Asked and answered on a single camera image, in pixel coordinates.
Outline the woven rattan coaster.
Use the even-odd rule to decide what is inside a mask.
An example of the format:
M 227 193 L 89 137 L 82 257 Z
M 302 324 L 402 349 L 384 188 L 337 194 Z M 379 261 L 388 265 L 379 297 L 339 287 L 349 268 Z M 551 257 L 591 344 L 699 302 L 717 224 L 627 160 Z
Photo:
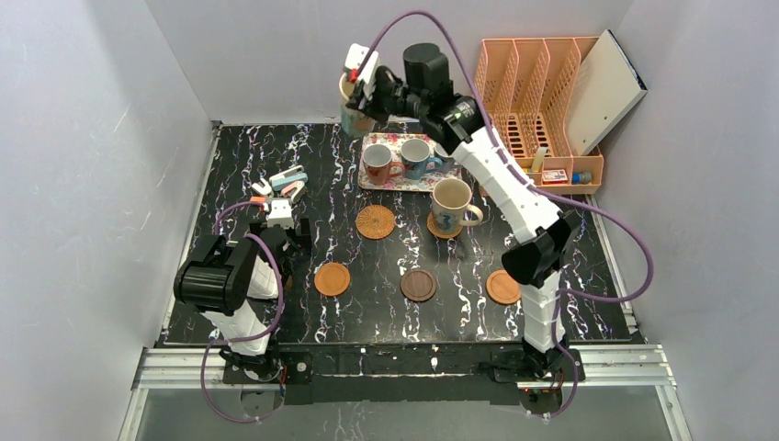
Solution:
M 462 233 L 463 229 L 464 229 L 463 226 L 457 226 L 452 232 L 442 232 L 441 230 L 439 230 L 437 228 L 436 223 L 435 223 L 434 214 L 432 212 L 430 212 L 428 214 L 428 217 L 427 217 L 427 220 L 426 220 L 426 226 L 427 226 L 428 231 L 434 237 L 436 237 L 438 239 L 442 239 L 442 240 L 454 239 L 457 236 L 459 236 Z
M 380 240 L 394 231 L 395 215 L 384 206 L 370 205 L 357 214 L 356 228 L 363 237 Z

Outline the terracotta round coaster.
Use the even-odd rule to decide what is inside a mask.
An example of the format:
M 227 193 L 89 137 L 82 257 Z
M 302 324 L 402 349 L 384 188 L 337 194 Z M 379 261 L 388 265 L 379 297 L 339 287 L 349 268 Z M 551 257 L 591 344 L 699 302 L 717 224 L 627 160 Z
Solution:
M 314 276 L 314 286 L 325 297 L 338 297 L 346 292 L 351 283 L 351 275 L 346 266 L 340 263 L 327 263 L 321 266 Z

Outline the dark walnut round coaster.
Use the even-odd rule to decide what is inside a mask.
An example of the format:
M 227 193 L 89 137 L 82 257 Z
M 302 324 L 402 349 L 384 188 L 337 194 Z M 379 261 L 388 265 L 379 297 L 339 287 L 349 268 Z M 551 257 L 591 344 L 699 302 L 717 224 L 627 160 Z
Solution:
M 425 302 L 437 291 L 437 281 L 432 272 L 413 268 L 404 273 L 400 281 L 402 295 L 410 301 Z

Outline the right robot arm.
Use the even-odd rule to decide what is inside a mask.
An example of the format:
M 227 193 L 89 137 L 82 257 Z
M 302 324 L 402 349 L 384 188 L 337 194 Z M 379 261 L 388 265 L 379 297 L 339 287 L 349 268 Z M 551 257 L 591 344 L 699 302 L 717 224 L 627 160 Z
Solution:
M 559 317 L 559 279 L 572 236 L 579 228 L 574 211 L 532 184 L 510 158 L 475 95 L 455 91 L 449 62 L 433 43 L 416 43 L 402 54 L 404 78 L 381 64 L 374 46 L 354 43 L 344 62 L 344 110 L 384 122 L 416 119 L 423 133 L 442 145 L 483 187 L 511 226 L 517 245 L 502 265 L 518 284 L 525 312 L 523 373 L 542 377 L 559 369 L 568 342 Z

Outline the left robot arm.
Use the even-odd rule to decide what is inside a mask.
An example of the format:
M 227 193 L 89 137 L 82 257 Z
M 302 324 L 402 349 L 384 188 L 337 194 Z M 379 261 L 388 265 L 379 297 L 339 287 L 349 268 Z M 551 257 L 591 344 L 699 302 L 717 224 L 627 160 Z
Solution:
M 225 361 L 250 379 L 272 381 L 282 373 L 282 361 L 271 333 L 247 342 L 235 338 L 267 331 L 252 308 L 253 300 L 277 300 L 278 281 L 287 283 L 298 253 L 311 249 L 310 222 L 303 218 L 285 230 L 253 223 L 249 238 L 236 243 L 219 234 L 205 234 L 175 276 L 176 300 L 194 308 L 219 330 L 228 344 Z

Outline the beige mug with number three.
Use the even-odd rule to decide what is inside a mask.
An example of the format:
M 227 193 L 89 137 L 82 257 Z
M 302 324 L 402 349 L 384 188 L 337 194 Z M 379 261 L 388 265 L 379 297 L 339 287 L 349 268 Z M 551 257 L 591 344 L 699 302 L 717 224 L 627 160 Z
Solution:
M 482 210 L 471 204 L 473 192 L 465 181 L 453 177 L 437 182 L 432 192 L 432 213 L 442 232 L 457 226 L 474 227 L 483 223 Z

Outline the light wooden round coaster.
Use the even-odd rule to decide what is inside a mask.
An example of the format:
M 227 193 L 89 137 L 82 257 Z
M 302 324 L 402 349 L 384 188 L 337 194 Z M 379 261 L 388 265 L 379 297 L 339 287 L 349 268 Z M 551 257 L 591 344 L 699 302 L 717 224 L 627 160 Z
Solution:
M 519 284 L 505 271 L 493 271 L 485 283 L 491 300 L 501 305 L 512 305 L 521 299 Z

